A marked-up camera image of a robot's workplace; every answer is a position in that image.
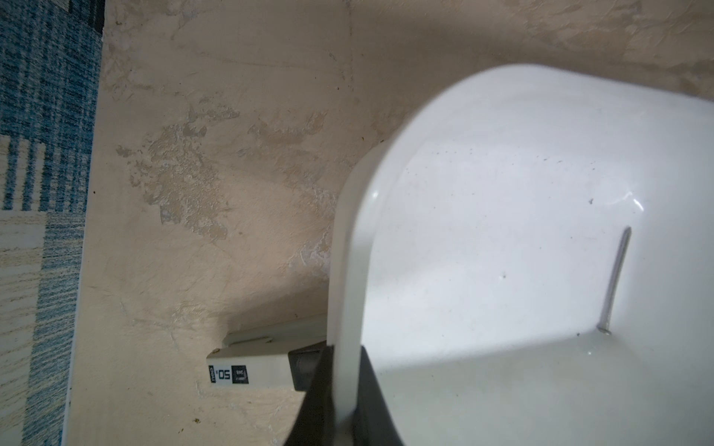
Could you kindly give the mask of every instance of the black label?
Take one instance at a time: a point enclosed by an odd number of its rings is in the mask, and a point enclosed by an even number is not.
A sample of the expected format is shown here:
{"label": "black label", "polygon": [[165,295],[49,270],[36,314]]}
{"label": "black label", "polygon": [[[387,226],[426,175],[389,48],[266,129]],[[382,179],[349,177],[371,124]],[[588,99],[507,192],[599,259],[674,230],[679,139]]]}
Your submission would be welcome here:
{"label": "black label", "polygon": [[245,365],[232,365],[233,384],[248,384],[248,369]]}

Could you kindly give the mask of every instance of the striped rug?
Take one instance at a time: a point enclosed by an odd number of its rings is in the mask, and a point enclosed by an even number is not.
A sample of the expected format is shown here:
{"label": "striped rug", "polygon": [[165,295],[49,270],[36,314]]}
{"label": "striped rug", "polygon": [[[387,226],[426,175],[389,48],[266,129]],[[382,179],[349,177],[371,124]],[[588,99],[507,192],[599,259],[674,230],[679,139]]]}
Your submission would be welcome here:
{"label": "striped rug", "polygon": [[104,0],[0,0],[0,445],[59,445]]}

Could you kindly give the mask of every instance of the blue carpet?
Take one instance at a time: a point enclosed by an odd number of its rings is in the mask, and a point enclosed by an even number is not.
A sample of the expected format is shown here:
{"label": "blue carpet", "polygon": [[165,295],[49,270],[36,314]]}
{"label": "blue carpet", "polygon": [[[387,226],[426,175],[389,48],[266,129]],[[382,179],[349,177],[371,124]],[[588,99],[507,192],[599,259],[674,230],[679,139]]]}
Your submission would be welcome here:
{"label": "blue carpet", "polygon": [[2,444],[63,435],[103,26],[104,0],[0,0]]}

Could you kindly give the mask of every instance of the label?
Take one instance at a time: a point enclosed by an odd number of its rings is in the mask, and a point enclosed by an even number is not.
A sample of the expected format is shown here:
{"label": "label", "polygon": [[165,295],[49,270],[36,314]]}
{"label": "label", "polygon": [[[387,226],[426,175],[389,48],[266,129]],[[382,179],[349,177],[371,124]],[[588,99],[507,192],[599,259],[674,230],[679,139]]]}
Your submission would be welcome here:
{"label": "label", "polygon": [[211,374],[211,382],[218,384],[230,384],[231,383],[231,369],[227,365],[209,365],[208,373]]}
{"label": "label", "polygon": [[233,384],[248,384],[248,369],[245,365],[232,365]]}

